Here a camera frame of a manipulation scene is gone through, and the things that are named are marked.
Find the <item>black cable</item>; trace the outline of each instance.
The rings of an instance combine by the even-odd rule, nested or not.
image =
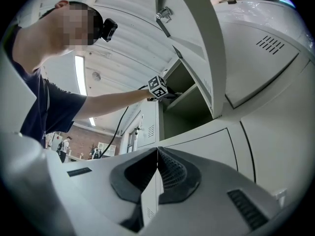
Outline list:
[[[145,88],[145,87],[147,87],[147,86],[148,86],[148,85],[144,85],[144,86],[142,86],[141,88],[139,88],[138,90],[141,90],[141,89],[143,89],[143,88]],[[120,125],[120,123],[122,122],[122,119],[123,119],[125,113],[127,112],[128,108],[129,108],[129,106],[126,108],[126,110],[124,111],[122,117],[120,118],[120,120],[119,120],[119,122],[118,122],[118,126],[117,126],[117,128],[116,128],[116,131],[115,131],[115,133],[114,133],[114,136],[113,136],[112,140],[110,141],[109,145],[107,146],[107,148],[106,148],[106,149],[102,152],[102,154],[100,155],[100,158],[102,158],[102,156],[104,155],[104,153],[107,152],[108,148],[112,145],[112,143],[113,143],[113,141],[114,141],[114,139],[115,139],[115,137],[116,137],[117,131],[118,131],[118,129],[119,129],[119,125]]]

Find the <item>white ceiling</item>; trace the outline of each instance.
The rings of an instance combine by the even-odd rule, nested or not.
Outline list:
[[[30,0],[19,12],[19,25],[34,23],[40,15],[60,0]],[[76,0],[86,2],[103,17],[118,24],[112,40],[99,39],[85,52],[85,76],[88,95],[127,92],[138,89],[159,74],[176,55],[163,31],[154,21],[153,0]],[[44,63],[42,74],[64,90],[79,93],[74,55],[51,59]],[[92,78],[97,71],[100,81]],[[137,110],[135,104],[127,111],[120,130]],[[95,118],[98,129],[114,132],[124,110]],[[81,124],[90,126],[88,121]]]

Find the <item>forearm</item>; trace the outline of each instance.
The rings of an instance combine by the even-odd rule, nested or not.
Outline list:
[[[74,120],[103,116],[150,97],[149,90],[88,96]]]

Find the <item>ear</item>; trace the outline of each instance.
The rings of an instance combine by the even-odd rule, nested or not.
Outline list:
[[[59,1],[58,3],[55,4],[55,8],[56,8],[56,9],[59,9],[59,8],[61,8],[61,7],[64,7],[64,6],[68,5],[68,4],[69,4],[69,1],[67,1],[67,0],[61,0],[61,1]]]

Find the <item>tube light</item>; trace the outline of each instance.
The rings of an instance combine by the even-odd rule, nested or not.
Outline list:
[[[87,96],[87,90],[85,87],[85,78],[84,78],[84,58],[82,56],[75,56],[75,72],[77,75],[77,82],[80,90],[80,94]],[[95,122],[93,118],[89,118],[92,126],[95,127]]]

